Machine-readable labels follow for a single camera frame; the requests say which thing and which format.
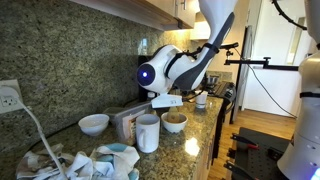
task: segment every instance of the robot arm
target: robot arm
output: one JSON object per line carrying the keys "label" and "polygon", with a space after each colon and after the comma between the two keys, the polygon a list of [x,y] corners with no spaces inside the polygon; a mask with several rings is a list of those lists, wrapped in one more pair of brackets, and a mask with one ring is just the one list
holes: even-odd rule
{"label": "robot arm", "polygon": [[198,59],[188,56],[188,53],[183,53],[174,45],[166,45],[157,51],[152,60],[139,67],[137,77],[140,86],[160,94],[152,101],[153,107],[182,105],[181,97],[167,94],[173,84],[181,90],[192,90],[200,84],[231,28],[236,2],[237,0],[199,0],[200,11],[205,16],[211,33]]}

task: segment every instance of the granite backsplash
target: granite backsplash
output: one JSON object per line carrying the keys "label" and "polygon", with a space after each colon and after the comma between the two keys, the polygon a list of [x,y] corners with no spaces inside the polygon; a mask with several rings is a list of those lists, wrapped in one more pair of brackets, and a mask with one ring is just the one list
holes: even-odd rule
{"label": "granite backsplash", "polygon": [[[2,0],[0,80],[18,80],[48,135],[137,98],[142,39],[148,54],[165,44],[195,50],[189,33],[159,31],[66,0]],[[2,157],[40,140],[23,110],[0,114],[0,137]]]}

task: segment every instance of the white cable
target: white cable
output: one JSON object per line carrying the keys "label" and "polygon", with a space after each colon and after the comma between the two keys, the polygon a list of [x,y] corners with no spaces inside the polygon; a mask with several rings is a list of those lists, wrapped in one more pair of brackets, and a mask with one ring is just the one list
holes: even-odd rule
{"label": "white cable", "polygon": [[36,123],[37,128],[38,128],[39,135],[40,135],[40,137],[41,137],[41,140],[42,140],[44,146],[46,147],[49,155],[51,156],[51,158],[53,159],[53,161],[56,163],[56,165],[57,165],[57,167],[58,167],[58,169],[59,169],[59,171],[60,171],[60,178],[61,178],[61,179],[68,179],[67,176],[65,175],[64,171],[63,171],[62,165],[60,164],[58,158],[57,158],[57,157],[55,156],[55,154],[52,152],[52,150],[51,150],[51,148],[50,148],[50,145],[49,145],[46,137],[44,136],[44,134],[43,134],[43,132],[42,132],[42,127],[41,127],[38,119],[37,119],[36,116],[33,115],[33,113],[19,100],[19,98],[15,98],[15,99],[16,99],[16,100],[18,101],[18,103],[23,107],[23,109],[24,109],[25,111],[27,111],[27,113],[32,117],[32,119],[33,119],[34,122]]}

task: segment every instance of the power cord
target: power cord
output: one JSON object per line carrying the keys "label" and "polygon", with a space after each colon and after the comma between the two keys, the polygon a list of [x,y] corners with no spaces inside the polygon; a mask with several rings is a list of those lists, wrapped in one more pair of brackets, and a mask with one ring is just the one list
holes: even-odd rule
{"label": "power cord", "polygon": [[7,87],[7,86],[0,86],[0,95],[3,96],[9,96],[12,97],[14,99],[16,99],[16,101],[23,107],[23,109],[25,111],[27,111],[27,113],[31,116],[31,118],[33,119],[33,121],[36,123],[37,125],[37,129],[38,129],[38,133],[41,137],[41,140],[43,142],[43,144],[45,145],[49,155],[51,156],[51,158],[53,159],[53,161],[55,162],[55,164],[57,165],[59,172],[60,172],[60,176],[58,177],[58,179],[68,179],[64,173],[63,167],[60,163],[60,161],[58,160],[58,158],[55,156],[55,154],[52,152],[50,145],[46,139],[46,137],[44,136],[43,132],[42,132],[42,127],[38,121],[38,119],[36,118],[36,116],[20,101],[19,99],[19,95],[17,93],[17,91],[11,87]]}
{"label": "power cord", "polygon": [[[244,60],[244,59],[241,57],[239,51],[238,51],[236,48],[234,48],[234,49],[236,50],[237,54],[240,56],[240,59],[241,59],[241,60]],[[259,84],[261,85],[261,87],[266,91],[266,93],[268,94],[268,96],[271,98],[271,100],[272,100],[280,109],[282,109],[284,112],[288,113],[289,115],[291,115],[291,116],[294,117],[294,118],[297,118],[297,116],[291,114],[290,112],[288,112],[287,110],[285,110],[283,107],[280,106],[280,104],[271,96],[271,94],[270,94],[269,91],[266,89],[266,87],[261,83],[261,81],[260,81],[259,78],[257,77],[255,71],[253,70],[253,68],[252,68],[249,64],[247,64],[247,65],[248,65],[248,67],[250,68],[250,70],[253,72],[254,77],[257,79],[257,81],[259,82]]]}

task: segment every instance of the wooden floor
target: wooden floor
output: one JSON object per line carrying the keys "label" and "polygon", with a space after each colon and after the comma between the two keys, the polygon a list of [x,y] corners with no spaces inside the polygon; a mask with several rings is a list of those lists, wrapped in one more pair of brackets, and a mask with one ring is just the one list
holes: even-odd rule
{"label": "wooden floor", "polygon": [[251,110],[239,112],[234,124],[224,124],[222,128],[219,155],[211,166],[208,180],[229,179],[223,165],[229,159],[226,154],[233,143],[230,137],[232,133],[238,133],[240,127],[290,139],[295,128],[295,119]]}

